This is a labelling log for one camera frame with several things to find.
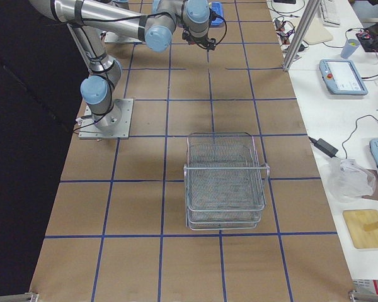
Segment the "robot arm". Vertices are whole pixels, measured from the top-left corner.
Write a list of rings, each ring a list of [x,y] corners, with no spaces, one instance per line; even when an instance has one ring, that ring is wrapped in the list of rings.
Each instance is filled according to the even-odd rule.
[[[88,68],[89,76],[80,85],[86,113],[74,129],[82,139],[129,137],[134,101],[113,97],[122,65],[108,49],[143,43],[163,52],[177,27],[190,45],[206,51],[218,45],[208,33],[219,16],[207,1],[153,1],[149,14],[130,10],[128,1],[31,1],[31,5],[68,27]]]

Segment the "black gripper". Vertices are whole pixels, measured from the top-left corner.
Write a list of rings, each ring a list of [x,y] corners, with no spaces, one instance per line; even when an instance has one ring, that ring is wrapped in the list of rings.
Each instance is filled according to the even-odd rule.
[[[192,42],[201,49],[215,50],[217,41],[215,38],[209,38],[208,33],[203,34],[192,31]]]

